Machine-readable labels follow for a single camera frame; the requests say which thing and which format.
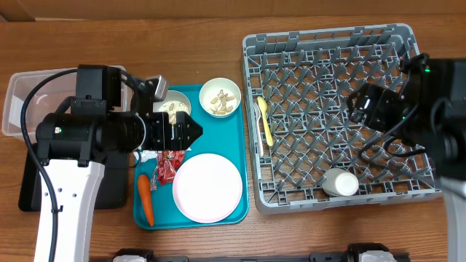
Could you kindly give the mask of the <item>pink round plate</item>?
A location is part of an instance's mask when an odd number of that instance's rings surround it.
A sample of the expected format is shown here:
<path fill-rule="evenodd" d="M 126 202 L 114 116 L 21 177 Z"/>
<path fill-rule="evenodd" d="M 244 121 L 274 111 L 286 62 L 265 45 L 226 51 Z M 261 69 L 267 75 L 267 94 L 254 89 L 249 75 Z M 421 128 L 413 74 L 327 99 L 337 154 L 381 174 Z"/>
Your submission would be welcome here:
<path fill-rule="evenodd" d="M 236 166 L 218 154 L 199 154 L 186 160 L 173 181 L 179 211 L 197 223 L 216 223 L 237 208 L 242 178 Z"/>

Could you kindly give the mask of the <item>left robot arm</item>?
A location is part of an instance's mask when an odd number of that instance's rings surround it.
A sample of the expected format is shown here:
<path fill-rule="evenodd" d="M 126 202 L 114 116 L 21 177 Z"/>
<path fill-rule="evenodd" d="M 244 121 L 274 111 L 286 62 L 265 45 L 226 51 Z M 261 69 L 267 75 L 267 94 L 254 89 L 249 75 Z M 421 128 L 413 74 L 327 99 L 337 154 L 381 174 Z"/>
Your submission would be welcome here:
<path fill-rule="evenodd" d="M 164 100 L 161 77 L 139 79 L 120 68 L 81 65 L 76 93 L 47 114 L 28 143 L 42 183 L 36 261 L 87 261 L 92 217 L 112 152 L 186 150 L 202 135 L 187 113 L 171 124 L 153 105 Z"/>

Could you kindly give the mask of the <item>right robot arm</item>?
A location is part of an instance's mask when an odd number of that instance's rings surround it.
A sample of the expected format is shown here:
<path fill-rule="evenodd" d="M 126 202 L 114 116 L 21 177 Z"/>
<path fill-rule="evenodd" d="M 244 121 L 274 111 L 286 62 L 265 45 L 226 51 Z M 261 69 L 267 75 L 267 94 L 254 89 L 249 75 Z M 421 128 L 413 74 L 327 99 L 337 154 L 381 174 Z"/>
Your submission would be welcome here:
<path fill-rule="evenodd" d="M 433 161 L 448 219 L 448 260 L 465 260 L 465 59 L 403 59 L 399 92 L 365 83 L 346 100 L 351 122 L 418 146 Z"/>

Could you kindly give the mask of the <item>red snack wrapper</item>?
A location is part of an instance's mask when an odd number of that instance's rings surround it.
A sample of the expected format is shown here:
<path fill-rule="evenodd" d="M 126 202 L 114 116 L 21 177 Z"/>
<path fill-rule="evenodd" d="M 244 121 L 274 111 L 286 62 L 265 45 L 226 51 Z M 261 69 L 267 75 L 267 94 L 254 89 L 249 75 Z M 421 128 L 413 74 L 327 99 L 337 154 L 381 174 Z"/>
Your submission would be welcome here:
<path fill-rule="evenodd" d="M 177 170 L 181 167 L 185 151 L 158 151 L 157 164 L 151 176 L 151 190 L 157 189 L 157 184 L 163 186 L 167 183 L 172 183 Z"/>

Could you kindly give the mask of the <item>white plastic fork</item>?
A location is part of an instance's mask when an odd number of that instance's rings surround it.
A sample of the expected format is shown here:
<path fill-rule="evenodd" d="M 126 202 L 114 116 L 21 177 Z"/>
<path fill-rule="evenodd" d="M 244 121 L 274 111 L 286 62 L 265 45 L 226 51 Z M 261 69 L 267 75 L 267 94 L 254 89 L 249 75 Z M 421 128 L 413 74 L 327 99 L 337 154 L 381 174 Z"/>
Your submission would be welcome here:
<path fill-rule="evenodd" d="M 260 108 L 258 107 L 257 102 L 253 103 L 253 109 L 254 109 L 254 114 L 256 118 L 256 135 L 258 139 L 258 154 L 259 154 L 259 157 L 261 158 L 264 156 L 264 147 L 263 147 L 260 124 L 259 124 L 260 119 L 261 119 L 261 112 L 260 112 Z"/>

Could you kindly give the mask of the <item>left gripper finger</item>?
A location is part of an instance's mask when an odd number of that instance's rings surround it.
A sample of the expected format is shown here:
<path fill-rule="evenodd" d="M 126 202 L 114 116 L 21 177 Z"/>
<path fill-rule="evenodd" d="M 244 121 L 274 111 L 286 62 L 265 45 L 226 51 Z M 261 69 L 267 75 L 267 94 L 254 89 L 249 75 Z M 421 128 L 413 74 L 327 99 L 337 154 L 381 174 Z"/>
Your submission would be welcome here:
<path fill-rule="evenodd" d="M 198 132 L 196 134 L 192 134 L 190 137 L 189 137 L 189 147 L 188 149 L 191 149 L 193 144 L 199 140 L 199 138 L 202 136 L 202 132 Z"/>
<path fill-rule="evenodd" d="M 187 129 L 190 133 L 203 133 L 203 128 L 190 115 L 187 116 Z"/>

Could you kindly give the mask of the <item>white napkin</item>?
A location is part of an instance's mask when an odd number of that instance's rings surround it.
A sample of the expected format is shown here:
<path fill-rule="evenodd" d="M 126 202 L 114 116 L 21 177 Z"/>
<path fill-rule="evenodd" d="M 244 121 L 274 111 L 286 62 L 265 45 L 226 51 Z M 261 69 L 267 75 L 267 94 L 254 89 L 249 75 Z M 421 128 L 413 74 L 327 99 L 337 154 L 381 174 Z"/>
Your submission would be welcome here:
<path fill-rule="evenodd" d="M 134 157 L 135 157 L 135 164 L 133 165 L 134 168 L 139 166 L 141 163 L 147 162 L 150 159 L 156 159 L 157 158 L 157 152 L 156 151 L 149 151 L 149 150 L 135 150 L 133 152 Z"/>

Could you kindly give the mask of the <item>white plastic cup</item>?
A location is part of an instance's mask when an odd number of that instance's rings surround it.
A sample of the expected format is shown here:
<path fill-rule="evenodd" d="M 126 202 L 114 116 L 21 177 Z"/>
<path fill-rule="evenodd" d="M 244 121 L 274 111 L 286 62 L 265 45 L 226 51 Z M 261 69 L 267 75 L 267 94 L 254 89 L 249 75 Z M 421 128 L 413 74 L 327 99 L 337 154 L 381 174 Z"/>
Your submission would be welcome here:
<path fill-rule="evenodd" d="M 332 168 L 324 173 L 325 181 L 322 189 L 328 195 L 335 197 L 349 197 L 359 188 L 358 178 L 347 170 Z"/>

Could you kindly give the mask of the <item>yellow plastic spoon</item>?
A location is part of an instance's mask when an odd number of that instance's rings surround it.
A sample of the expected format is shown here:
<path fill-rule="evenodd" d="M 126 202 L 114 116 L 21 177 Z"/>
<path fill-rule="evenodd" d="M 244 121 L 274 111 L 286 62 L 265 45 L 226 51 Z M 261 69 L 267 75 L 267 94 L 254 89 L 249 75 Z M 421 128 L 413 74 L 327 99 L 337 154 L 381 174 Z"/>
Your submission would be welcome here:
<path fill-rule="evenodd" d="M 273 138 L 272 138 L 272 133 L 271 133 L 270 126 L 269 126 L 269 123 L 268 123 L 268 119 L 267 119 L 267 116 L 266 116 L 267 103 L 266 103 L 265 99 L 263 99 L 261 96 L 257 97 L 257 103 L 258 103 L 258 107 L 259 107 L 259 110 L 261 112 L 261 117 L 262 117 L 262 120 L 263 120 L 266 143 L 267 143 L 267 145 L 269 147 L 272 147 L 274 145 L 274 141 L 273 141 Z"/>

